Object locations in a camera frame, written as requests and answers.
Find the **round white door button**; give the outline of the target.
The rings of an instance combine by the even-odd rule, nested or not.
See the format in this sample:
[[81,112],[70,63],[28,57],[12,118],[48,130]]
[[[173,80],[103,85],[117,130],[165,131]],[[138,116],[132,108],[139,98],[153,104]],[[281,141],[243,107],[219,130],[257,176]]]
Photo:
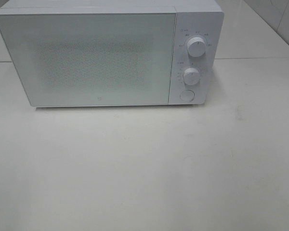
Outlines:
[[195,93],[192,90],[185,90],[181,92],[180,99],[185,102],[191,102],[194,100]]

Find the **white microwave knob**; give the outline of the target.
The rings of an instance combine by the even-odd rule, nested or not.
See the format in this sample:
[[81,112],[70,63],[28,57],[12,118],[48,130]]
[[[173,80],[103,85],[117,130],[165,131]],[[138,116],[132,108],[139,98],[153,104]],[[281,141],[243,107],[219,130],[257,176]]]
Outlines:
[[201,36],[194,36],[187,41],[187,52],[191,57],[200,57],[206,52],[206,41]]
[[183,72],[183,80],[186,85],[193,86],[200,81],[201,73],[197,68],[187,68]]

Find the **white microwave door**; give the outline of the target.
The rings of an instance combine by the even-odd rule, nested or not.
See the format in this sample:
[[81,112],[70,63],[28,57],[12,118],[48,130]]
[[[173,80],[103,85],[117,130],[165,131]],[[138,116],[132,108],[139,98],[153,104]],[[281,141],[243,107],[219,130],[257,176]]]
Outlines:
[[0,15],[34,107],[167,104],[175,14]]

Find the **white microwave oven body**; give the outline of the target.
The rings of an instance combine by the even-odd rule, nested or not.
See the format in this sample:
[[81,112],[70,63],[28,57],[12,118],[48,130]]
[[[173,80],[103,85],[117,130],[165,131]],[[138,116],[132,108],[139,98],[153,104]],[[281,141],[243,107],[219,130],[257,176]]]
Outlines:
[[[0,7],[0,15],[166,13],[175,14],[175,25],[169,98],[168,103],[162,105],[203,104],[224,19],[223,11],[213,0],[10,0]],[[188,54],[186,45],[194,36],[203,37],[207,43],[206,52],[197,58]],[[190,67],[197,68],[201,73],[200,81],[193,86],[186,85],[183,80],[184,70]],[[185,90],[195,93],[193,101],[180,99],[181,92]]]

